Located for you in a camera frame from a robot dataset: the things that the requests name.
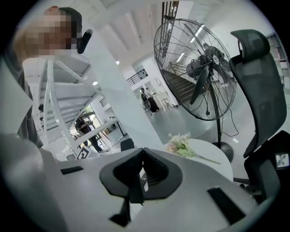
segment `flower bouquet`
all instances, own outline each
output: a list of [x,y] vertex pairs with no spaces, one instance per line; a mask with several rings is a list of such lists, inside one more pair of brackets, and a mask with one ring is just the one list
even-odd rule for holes
[[194,150],[192,150],[189,145],[188,145],[188,141],[190,138],[190,133],[185,134],[180,136],[180,134],[178,135],[174,135],[172,136],[171,134],[169,134],[169,137],[171,138],[170,141],[168,142],[168,146],[167,146],[167,151],[180,155],[182,157],[197,157],[203,160],[207,160],[210,162],[213,162],[215,164],[220,164],[219,162],[216,162],[214,160],[211,159],[207,159],[199,154],[197,154]]

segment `fluorescent tube light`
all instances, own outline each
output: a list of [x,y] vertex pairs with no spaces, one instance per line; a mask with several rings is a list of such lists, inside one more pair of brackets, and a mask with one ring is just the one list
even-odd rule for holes
[[183,57],[184,53],[181,53],[180,57],[178,58],[178,60],[176,62],[178,62],[182,57]]
[[204,27],[204,24],[202,24],[201,26],[200,26],[200,28],[198,29],[198,31],[195,33],[195,37],[197,37],[198,36],[198,34],[201,32],[201,30],[203,29],[203,27]]

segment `neck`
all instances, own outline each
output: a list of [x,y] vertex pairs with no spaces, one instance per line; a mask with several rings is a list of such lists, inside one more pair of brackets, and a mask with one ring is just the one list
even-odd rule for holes
[[32,45],[29,45],[26,41],[25,31],[18,31],[16,33],[12,47],[20,64],[28,58],[37,57],[33,53]]

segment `black pedestal fan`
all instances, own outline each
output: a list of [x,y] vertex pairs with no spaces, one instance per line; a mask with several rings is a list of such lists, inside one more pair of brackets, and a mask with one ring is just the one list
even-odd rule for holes
[[174,19],[162,24],[155,35],[154,53],[159,70],[180,104],[193,116],[217,121],[214,143],[233,159],[232,147],[221,142],[222,117],[236,94],[229,67],[229,53],[204,24]]

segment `fan base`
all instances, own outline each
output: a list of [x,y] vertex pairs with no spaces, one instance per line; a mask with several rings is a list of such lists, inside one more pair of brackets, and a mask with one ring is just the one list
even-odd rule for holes
[[[217,142],[213,143],[213,145],[218,147],[218,143]],[[220,149],[226,155],[227,159],[231,163],[233,158],[234,158],[234,149],[232,148],[232,146],[229,145],[228,143],[221,142],[221,148]]]

